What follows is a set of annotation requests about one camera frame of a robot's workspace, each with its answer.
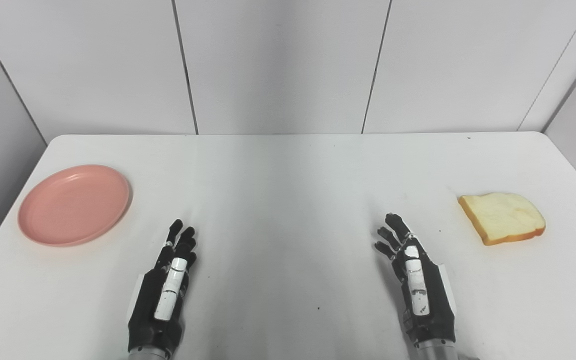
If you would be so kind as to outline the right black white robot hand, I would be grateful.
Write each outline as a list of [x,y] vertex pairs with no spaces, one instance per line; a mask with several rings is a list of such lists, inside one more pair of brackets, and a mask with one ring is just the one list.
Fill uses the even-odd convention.
[[415,345],[432,340],[456,342],[456,317],[439,265],[400,215],[386,214],[385,224],[377,230],[383,240],[374,246],[390,260],[400,281],[406,334]]

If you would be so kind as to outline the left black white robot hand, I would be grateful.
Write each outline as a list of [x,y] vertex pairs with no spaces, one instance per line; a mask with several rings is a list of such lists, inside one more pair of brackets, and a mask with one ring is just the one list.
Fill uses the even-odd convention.
[[141,280],[128,321],[130,360],[171,360],[182,342],[182,309],[197,260],[193,227],[176,219],[153,269]]

